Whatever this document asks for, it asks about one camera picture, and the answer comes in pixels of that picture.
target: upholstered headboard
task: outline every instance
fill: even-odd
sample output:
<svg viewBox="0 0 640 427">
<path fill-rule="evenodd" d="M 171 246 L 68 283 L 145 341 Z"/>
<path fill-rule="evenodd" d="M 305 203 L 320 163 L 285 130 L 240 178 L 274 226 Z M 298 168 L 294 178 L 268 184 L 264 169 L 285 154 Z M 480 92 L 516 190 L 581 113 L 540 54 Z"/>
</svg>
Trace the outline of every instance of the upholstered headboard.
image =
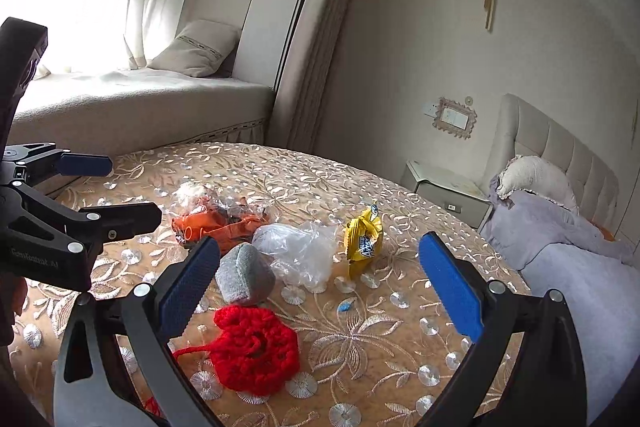
<svg viewBox="0 0 640 427">
<path fill-rule="evenodd" d="M 562 169 L 574 190 L 580 214 L 608 227 L 618 199 L 613 171 L 574 135 L 542 111 L 513 94 L 500 104 L 494 143 L 486 163 L 482 190 L 516 154 L 540 156 Z"/>
</svg>

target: gray sock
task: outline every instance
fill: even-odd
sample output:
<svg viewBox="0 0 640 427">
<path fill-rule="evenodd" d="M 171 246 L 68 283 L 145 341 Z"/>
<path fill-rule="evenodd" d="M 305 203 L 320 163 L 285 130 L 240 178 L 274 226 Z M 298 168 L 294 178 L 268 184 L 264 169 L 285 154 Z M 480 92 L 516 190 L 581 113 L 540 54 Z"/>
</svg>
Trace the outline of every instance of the gray sock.
<svg viewBox="0 0 640 427">
<path fill-rule="evenodd" d="M 251 306 L 269 296 L 276 277 L 253 245 L 241 243 L 220 259 L 216 283 L 228 304 Z"/>
</svg>

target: clear plastic bag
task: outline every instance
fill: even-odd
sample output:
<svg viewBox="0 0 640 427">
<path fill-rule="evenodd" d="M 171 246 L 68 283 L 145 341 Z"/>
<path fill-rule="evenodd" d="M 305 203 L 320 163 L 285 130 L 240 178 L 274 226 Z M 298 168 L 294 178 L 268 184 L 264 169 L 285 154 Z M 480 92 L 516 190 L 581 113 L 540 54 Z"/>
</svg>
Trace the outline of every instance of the clear plastic bag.
<svg viewBox="0 0 640 427">
<path fill-rule="evenodd" d="M 278 279 L 313 291 L 331 276 L 341 230 L 310 221 L 300 227 L 274 223 L 256 230 L 252 245 L 273 257 L 271 269 Z"/>
</svg>

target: gray blanket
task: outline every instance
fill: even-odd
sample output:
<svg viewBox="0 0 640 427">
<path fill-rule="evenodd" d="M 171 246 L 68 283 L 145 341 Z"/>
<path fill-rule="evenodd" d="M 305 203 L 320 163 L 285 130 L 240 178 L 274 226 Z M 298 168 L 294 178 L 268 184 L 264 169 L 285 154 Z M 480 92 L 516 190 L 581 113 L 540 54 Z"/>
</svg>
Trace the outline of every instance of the gray blanket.
<svg viewBox="0 0 640 427">
<path fill-rule="evenodd" d="M 600 230 L 582 216 L 523 190 L 502 201 L 495 192 L 497 185 L 496 176 L 489 194 L 494 212 L 481 234 L 512 268 L 523 269 L 553 243 L 575 245 L 631 264 L 633 251 L 627 245 L 605 241 Z"/>
<path fill-rule="evenodd" d="M 564 294 L 580 341 L 591 423 L 640 355 L 640 273 L 572 245 L 548 245 L 522 276 L 533 295 L 551 288 Z"/>
</svg>

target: light switch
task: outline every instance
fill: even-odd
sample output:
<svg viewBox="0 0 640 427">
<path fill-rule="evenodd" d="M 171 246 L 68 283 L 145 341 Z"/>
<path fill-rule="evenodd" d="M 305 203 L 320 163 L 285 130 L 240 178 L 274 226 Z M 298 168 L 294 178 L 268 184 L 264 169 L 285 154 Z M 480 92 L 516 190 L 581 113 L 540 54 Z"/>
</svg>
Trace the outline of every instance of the light switch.
<svg viewBox="0 0 640 427">
<path fill-rule="evenodd" d="M 447 107 L 442 112 L 442 121 L 454 125 L 459 129 L 466 129 L 466 123 L 469 121 L 469 117 L 466 114 Z"/>
<path fill-rule="evenodd" d="M 438 106 L 434 103 L 427 103 L 422 109 L 422 112 L 431 118 L 436 118 L 438 114 Z"/>
</svg>

